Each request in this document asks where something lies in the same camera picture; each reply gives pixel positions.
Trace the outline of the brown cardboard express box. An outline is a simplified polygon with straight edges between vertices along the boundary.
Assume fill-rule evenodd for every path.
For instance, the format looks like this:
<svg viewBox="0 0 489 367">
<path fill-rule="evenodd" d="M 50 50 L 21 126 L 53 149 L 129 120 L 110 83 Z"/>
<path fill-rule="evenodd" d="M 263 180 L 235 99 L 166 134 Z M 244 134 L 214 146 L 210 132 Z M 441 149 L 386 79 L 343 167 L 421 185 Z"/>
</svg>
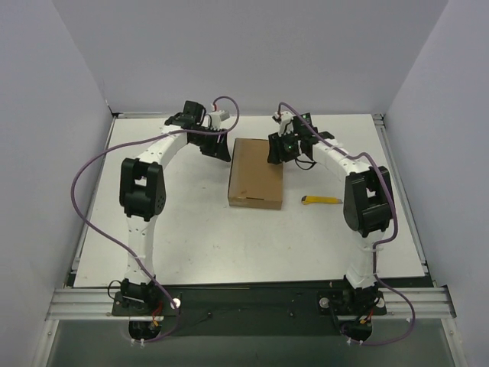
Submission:
<svg viewBox="0 0 489 367">
<path fill-rule="evenodd" d="M 280 210 L 283 205 L 283 165 L 267 162 L 269 143 L 236 138 L 228 181 L 233 207 Z"/>
</svg>

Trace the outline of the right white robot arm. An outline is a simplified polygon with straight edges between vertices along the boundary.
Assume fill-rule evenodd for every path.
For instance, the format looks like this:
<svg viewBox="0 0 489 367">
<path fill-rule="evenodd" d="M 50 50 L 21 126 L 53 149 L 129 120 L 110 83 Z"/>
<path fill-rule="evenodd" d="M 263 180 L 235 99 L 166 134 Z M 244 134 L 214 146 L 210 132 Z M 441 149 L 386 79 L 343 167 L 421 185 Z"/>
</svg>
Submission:
<svg viewBox="0 0 489 367">
<path fill-rule="evenodd" d="M 377 285 L 376 260 L 380 242 L 391 222 L 396 222 L 389 170 L 366 156 L 351 155 L 328 132 L 319 132 L 309 113 L 275 112 L 278 131 L 268 135 L 267 162 L 282 164 L 305 155 L 333 173 L 343 184 L 343 216 L 348 228 L 359 235 L 345 279 L 354 290 Z"/>
</svg>

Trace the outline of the yellow utility knife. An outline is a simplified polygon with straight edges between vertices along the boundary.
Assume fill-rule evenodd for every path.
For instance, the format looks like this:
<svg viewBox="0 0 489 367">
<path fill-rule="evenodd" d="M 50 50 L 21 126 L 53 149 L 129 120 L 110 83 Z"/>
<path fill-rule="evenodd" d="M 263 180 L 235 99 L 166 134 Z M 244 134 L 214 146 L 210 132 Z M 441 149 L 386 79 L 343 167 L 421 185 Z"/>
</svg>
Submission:
<svg viewBox="0 0 489 367">
<path fill-rule="evenodd" d="M 331 204 L 331 205 L 339 205 L 342 204 L 343 201 L 336 197 L 330 196 L 303 196 L 301 198 L 301 203 L 303 205 L 309 205 L 313 203 L 321 203 L 321 204 Z"/>
</svg>

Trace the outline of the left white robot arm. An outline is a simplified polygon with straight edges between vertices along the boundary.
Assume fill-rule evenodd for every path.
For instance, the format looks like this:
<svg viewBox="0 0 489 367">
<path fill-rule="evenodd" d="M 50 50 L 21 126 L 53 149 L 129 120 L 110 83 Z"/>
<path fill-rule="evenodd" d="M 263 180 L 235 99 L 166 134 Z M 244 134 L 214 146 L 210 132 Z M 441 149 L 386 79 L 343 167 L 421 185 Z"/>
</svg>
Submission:
<svg viewBox="0 0 489 367">
<path fill-rule="evenodd" d="M 121 296 L 139 314 L 152 312 L 160 298 L 154 283 L 153 250 L 157 217 L 167 200 L 164 169 L 188 144 L 205 156 L 229 162 L 227 132 L 222 127 L 229 118 L 228 111 L 216 106 L 208 113 L 203 105 L 187 101 L 182 112 L 165 121 L 154 143 L 121 163 L 119 203 L 127 217 L 131 250 Z"/>
</svg>

